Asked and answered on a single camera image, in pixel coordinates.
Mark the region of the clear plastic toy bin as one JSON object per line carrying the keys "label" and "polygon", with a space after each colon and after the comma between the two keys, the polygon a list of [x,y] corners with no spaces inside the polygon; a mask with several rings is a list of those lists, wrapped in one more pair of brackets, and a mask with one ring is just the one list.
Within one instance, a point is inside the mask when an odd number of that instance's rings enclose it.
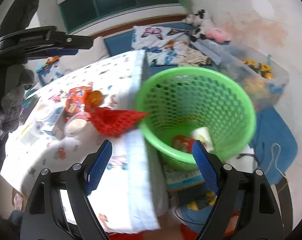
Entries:
{"label": "clear plastic toy bin", "polygon": [[251,98],[255,111],[273,107],[282,96],[289,74],[270,56],[245,45],[218,48],[221,73],[238,83]]}

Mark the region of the orange snack wrapper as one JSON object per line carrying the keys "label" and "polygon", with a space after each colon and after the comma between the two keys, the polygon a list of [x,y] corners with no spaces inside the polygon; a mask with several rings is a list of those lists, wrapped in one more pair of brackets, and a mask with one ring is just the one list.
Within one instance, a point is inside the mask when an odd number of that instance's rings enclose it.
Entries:
{"label": "orange snack wrapper", "polygon": [[69,90],[65,104],[66,117],[70,118],[79,112],[84,112],[89,103],[92,87],[80,86]]}

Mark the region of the green plastic mesh basket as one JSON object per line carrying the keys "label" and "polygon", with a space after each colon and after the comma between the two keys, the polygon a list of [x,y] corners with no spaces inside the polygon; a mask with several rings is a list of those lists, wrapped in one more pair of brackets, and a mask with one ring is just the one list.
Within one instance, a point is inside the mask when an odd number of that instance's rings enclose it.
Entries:
{"label": "green plastic mesh basket", "polygon": [[225,161],[239,154],[256,130],[255,109],[244,89],[206,68],[175,67],[152,75],[137,92],[135,109],[147,114],[139,123],[145,139],[176,170],[198,168],[190,153],[173,148],[176,135],[190,137],[206,127],[213,153]]}

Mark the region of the orange toy on headboard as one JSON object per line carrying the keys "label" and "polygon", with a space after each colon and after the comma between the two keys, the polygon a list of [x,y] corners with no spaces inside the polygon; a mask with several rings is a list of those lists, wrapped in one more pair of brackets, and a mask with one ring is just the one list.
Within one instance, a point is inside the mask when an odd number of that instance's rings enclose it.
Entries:
{"label": "orange toy on headboard", "polygon": [[49,57],[49,58],[46,60],[44,66],[45,66],[45,67],[48,67],[48,66],[54,64],[56,61],[59,61],[59,59],[60,59],[60,56]]}

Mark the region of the blue white milk carton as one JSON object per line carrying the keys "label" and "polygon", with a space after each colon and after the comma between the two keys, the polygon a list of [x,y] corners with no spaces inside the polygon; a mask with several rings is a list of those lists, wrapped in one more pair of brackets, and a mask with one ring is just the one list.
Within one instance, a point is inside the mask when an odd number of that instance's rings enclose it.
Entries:
{"label": "blue white milk carton", "polygon": [[49,135],[57,140],[64,138],[65,128],[65,110],[63,107],[56,108],[53,113],[43,121],[37,121],[40,125],[39,129],[46,135]]}

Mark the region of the left butterfly pillow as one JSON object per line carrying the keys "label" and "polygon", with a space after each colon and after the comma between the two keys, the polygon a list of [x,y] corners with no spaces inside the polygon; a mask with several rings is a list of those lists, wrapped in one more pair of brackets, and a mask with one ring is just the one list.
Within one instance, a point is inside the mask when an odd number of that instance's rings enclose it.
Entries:
{"label": "left butterfly pillow", "polygon": [[42,87],[64,76],[63,71],[59,66],[59,61],[46,63],[42,66],[39,66],[39,68],[36,70],[36,73]]}

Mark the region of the black white cow plush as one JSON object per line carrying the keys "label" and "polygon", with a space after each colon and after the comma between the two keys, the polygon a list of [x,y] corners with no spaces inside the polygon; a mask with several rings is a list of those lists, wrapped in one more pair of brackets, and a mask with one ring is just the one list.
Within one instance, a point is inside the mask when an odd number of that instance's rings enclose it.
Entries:
{"label": "black white cow plush", "polygon": [[196,40],[204,40],[206,33],[214,27],[211,15],[206,9],[201,9],[194,14],[187,15],[182,23],[192,25],[193,30],[190,34],[190,40],[195,42]]}

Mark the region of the blue floor mat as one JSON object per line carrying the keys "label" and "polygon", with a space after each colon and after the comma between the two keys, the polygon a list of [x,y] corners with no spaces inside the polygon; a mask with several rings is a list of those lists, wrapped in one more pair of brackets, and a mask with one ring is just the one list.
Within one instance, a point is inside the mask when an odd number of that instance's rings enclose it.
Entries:
{"label": "blue floor mat", "polygon": [[269,108],[256,115],[256,132],[249,146],[270,184],[278,184],[298,153],[298,144],[280,114]]}

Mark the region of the orange peel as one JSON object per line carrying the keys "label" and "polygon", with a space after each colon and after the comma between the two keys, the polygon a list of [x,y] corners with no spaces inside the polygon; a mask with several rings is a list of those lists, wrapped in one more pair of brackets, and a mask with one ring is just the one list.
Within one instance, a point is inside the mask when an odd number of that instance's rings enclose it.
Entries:
{"label": "orange peel", "polygon": [[100,106],[104,101],[104,95],[99,90],[93,90],[90,92],[89,95],[89,103],[91,107],[98,107]]}

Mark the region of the red foam fruit net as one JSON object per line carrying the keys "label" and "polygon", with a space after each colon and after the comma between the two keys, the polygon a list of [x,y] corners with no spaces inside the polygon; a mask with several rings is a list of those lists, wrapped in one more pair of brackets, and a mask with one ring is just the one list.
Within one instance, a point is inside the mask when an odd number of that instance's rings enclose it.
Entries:
{"label": "red foam fruit net", "polygon": [[119,137],[134,128],[147,115],[146,112],[135,110],[95,107],[90,113],[90,122],[99,134],[106,137]]}

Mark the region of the white cartoon print blanket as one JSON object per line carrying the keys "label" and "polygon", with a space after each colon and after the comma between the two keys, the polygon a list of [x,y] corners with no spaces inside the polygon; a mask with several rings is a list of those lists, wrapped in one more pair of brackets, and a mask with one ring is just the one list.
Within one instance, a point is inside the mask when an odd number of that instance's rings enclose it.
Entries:
{"label": "white cartoon print blanket", "polygon": [[[128,51],[98,61],[63,76],[37,91],[40,100],[26,123],[11,133],[5,145],[1,176],[16,190],[28,196],[41,170],[67,170],[98,150],[104,141],[92,124],[76,136],[58,140],[39,131],[40,118],[51,108],[62,106],[52,96],[88,86],[104,96],[103,107],[133,109],[146,54]],[[155,200],[149,169],[151,153],[139,129],[112,138],[112,157],[90,204],[102,227],[108,232],[139,233],[158,230],[158,217],[166,212],[166,195]]]}

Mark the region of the white paper cup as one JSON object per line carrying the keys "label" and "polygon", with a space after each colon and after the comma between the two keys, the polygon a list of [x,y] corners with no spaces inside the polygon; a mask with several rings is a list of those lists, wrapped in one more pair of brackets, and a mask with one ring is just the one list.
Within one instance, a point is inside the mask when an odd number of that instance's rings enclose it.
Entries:
{"label": "white paper cup", "polygon": [[212,152],[214,150],[212,139],[207,127],[200,127],[191,132],[191,136],[195,140],[199,140],[207,152]]}

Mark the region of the clear round lidded container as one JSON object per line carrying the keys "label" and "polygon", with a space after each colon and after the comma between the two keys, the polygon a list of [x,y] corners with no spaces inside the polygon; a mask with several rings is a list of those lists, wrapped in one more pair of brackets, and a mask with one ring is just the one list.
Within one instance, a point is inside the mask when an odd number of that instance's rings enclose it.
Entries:
{"label": "clear round lidded container", "polygon": [[90,114],[88,112],[79,112],[72,116],[66,123],[64,128],[64,135],[66,137],[75,137],[87,126],[90,121]]}

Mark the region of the pink plush toy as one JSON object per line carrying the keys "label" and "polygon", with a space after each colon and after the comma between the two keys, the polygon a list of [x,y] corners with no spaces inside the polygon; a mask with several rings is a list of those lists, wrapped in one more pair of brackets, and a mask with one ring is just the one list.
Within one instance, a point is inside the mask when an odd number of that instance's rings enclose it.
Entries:
{"label": "pink plush toy", "polygon": [[221,28],[210,28],[206,31],[205,36],[217,43],[225,43],[231,41],[231,35]]}

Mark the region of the red paper cup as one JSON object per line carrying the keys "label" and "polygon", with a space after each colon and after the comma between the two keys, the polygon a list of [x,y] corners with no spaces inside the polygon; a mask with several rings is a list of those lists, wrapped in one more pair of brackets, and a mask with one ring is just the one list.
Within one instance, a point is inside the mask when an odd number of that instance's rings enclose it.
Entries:
{"label": "red paper cup", "polygon": [[184,135],[176,135],[172,139],[172,148],[181,152],[191,153],[194,142],[195,140],[192,138],[186,137]]}

